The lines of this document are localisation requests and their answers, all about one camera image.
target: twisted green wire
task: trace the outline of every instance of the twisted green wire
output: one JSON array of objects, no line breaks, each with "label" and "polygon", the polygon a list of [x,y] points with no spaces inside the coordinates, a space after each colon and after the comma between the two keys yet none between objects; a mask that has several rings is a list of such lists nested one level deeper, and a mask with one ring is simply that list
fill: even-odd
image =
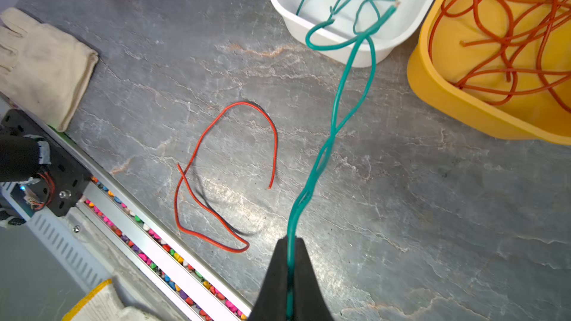
[{"label": "twisted green wire", "polygon": [[[299,15],[299,12],[302,9],[302,5],[303,5],[304,1],[305,0],[302,0],[301,3],[299,4],[296,15]],[[297,196],[295,203],[292,206],[291,212],[289,214],[288,228],[287,228],[287,235],[288,235],[288,245],[287,245],[287,265],[288,265],[287,317],[288,317],[288,319],[290,319],[291,316],[293,316],[293,314],[294,314],[295,231],[297,228],[297,223],[299,221],[299,217],[301,216],[303,209],[307,206],[308,203],[310,203],[311,197],[313,197],[313,191],[315,189],[315,185],[318,182],[319,176],[321,176],[321,174],[325,170],[325,167],[327,166],[327,162],[329,161],[329,159],[331,157],[331,152],[333,150],[333,144],[335,143],[335,138],[336,138],[337,133],[343,128],[345,123],[347,123],[347,121],[361,107],[361,104],[363,104],[363,102],[365,101],[367,93],[368,93],[369,89],[371,88],[371,83],[373,82],[373,79],[375,77],[375,71],[376,71],[375,45],[373,44],[373,40],[371,39],[371,35],[375,34],[377,31],[379,31],[381,26],[395,13],[396,8],[398,6],[398,1],[389,0],[389,1],[395,1],[395,3],[393,3],[389,7],[389,9],[381,15],[379,13],[379,10],[377,9],[375,3],[374,3],[375,0],[363,0],[359,9],[356,12],[355,21],[353,23],[353,33],[355,34],[355,37],[348,39],[343,43],[335,44],[335,45],[321,46],[321,45],[313,44],[311,42],[311,36],[314,34],[314,32],[316,32],[319,29],[326,28],[329,25],[332,25],[333,22],[335,21],[335,19],[333,19],[333,16],[335,14],[339,13],[339,11],[341,11],[347,5],[347,3],[349,3],[351,0],[345,0],[343,3],[341,3],[341,1],[342,0],[337,0],[335,5],[330,7],[330,16],[327,20],[325,20],[324,22],[322,22],[320,24],[315,25],[313,28],[311,28],[311,30],[309,30],[309,32],[305,36],[306,45],[309,46],[311,49],[318,50],[318,51],[337,50],[337,49],[349,46],[351,44],[354,44],[354,46],[351,49],[351,54],[349,55],[349,59],[347,60],[347,65],[345,67],[345,70],[343,71],[343,75],[341,76],[341,80],[340,80],[339,86],[337,88],[337,94],[335,95],[335,100],[333,102],[333,109],[332,109],[332,113],[331,113],[330,136],[325,141],[325,144],[319,150],[317,159],[315,160],[315,163],[313,164],[313,168],[311,169],[310,175],[307,178],[307,182],[305,183],[305,186],[304,186],[302,192],[299,194],[299,196]],[[361,12],[361,10],[365,4],[370,4],[373,7],[373,9],[375,10],[375,13],[377,15],[377,21],[375,22],[375,24],[371,25],[365,31],[357,32],[356,25],[357,25],[357,22],[359,20],[359,13]],[[337,115],[338,115],[338,109],[339,109],[339,101],[341,100],[341,95],[343,94],[343,88],[345,87],[347,76],[349,75],[349,71],[351,70],[351,67],[353,65],[355,55],[357,55],[359,47],[361,46],[361,44],[365,40],[369,44],[369,48],[371,50],[371,63],[372,63],[371,74],[369,76],[369,80],[367,81],[367,85],[365,86],[365,89],[363,90],[363,95],[361,96],[361,99],[357,102],[357,104],[355,104],[353,109],[346,115],[345,118],[343,118],[343,120],[338,125],[337,124]]]}]

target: white knit glove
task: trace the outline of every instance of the white knit glove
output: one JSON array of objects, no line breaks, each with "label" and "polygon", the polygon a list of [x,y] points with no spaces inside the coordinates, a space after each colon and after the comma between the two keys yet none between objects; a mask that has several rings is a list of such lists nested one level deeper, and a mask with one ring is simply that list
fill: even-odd
[{"label": "white knit glove", "polygon": [[0,15],[0,91],[59,132],[87,88],[97,53],[16,8]]}]

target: gray marble surface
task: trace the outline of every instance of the gray marble surface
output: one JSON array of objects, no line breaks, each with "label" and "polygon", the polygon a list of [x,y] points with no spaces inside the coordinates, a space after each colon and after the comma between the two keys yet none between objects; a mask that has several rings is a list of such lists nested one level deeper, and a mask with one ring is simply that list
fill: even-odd
[{"label": "gray marble surface", "polygon": [[[343,66],[294,41],[269,0],[20,0],[101,55],[68,135],[176,231],[175,164],[226,105],[193,182],[251,248],[181,235],[251,302],[329,131]],[[417,36],[384,60],[298,229],[336,320],[571,319],[571,150],[502,141],[431,108],[407,83]],[[361,95],[356,69],[341,104]],[[193,203],[184,224],[238,246]]]}]

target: white container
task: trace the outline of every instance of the white container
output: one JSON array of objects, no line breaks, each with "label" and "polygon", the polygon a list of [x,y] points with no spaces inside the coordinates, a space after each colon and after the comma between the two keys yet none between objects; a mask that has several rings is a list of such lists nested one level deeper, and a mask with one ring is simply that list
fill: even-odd
[{"label": "white container", "polygon": [[[305,35],[316,24],[329,18],[330,6],[337,0],[305,0],[302,10],[295,13],[301,0],[271,0],[277,12],[284,18],[291,35],[305,44]],[[380,62],[389,55],[392,49],[410,37],[422,22],[433,0],[399,0],[400,5],[391,18],[375,33],[372,38],[375,44],[376,61]],[[354,37],[353,20],[362,0],[351,0],[343,10],[334,16],[335,22],[326,29],[320,29],[311,37],[317,45],[339,44]],[[379,12],[382,14],[391,5],[390,1],[376,0]],[[376,14],[370,5],[366,4],[361,11],[357,30],[362,31],[376,21]],[[320,51],[344,64],[347,63],[353,45],[331,51]],[[371,53],[367,42],[364,42],[355,57],[353,67],[371,66]]]}]

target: metal frame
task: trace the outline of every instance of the metal frame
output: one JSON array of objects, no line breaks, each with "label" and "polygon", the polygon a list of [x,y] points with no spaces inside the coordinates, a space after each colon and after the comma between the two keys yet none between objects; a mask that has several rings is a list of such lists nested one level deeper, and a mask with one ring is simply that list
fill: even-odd
[{"label": "metal frame", "polygon": [[[192,267],[194,267],[202,276],[208,280],[214,287],[216,287],[231,303],[233,303],[242,313],[249,316],[252,305],[241,296],[236,289],[230,286],[218,273],[214,271],[205,261],[203,261],[196,253],[189,250],[186,246],[182,244],[177,236],[175,236],[161,221],[153,216],[153,214],[147,210],[133,195],[131,195],[120,183],[117,182],[111,175],[109,175],[101,166],[99,166],[91,157],[89,157],[82,149],[80,149],[71,139],[66,135],[57,133],[51,127],[47,126],[33,114],[29,116],[43,129],[47,132],[50,137],[52,137],[57,143],[59,143],[68,153],[70,153],[80,164],[88,169],[101,183],[104,184],[109,190],[111,190],[115,196],[117,196],[121,201],[123,201],[128,208],[133,211],[137,216],[139,216],[153,231],[158,233],[162,239],[164,239],[168,245],[176,250],[176,252],[182,256],[182,258],[189,262]],[[192,300],[200,305],[204,311],[216,321],[221,320],[236,320],[238,319],[215,295],[212,295],[210,291],[206,290],[204,286],[195,279],[190,273],[188,273],[182,265],[175,261],[160,245],[158,245],[152,237],[150,237],[145,231],[143,231],[129,216],[121,210],[117,203],[113,202],[108,196],[106,196],[102,191],[100,191],[95,185],[89,184],[86,189],[85,195],[92,200],[98,208],[108,216],[114,224],[117,225],[121,231],[125,232],[129,238],[133,240],[137,246],[147,254],[157,265],[160,266],[162,270],[165,271],[169,276],[176,280],[176,283],[190,296]],[[103,222],[98,221],[96,226],[103,225]],[[114,239],[122,243],[116,235],[111,235],[112,231],[108,230],[104,232]],[[127,248],[123,244],[120,248],[123,250]],[[146,270],[152,273],[148,266],[139,260],[139,258],[133,254],[131,250],[128,253],[132,254],[136,261],[133,262],[141,267],[141,271],[146,274]],[[178,295],[176,295],[172,289],[170,289],[165,283],[160,280],[161,286],[157,285],[171,301],[173,301],[177,306],[181,306],[182,300]]]}]

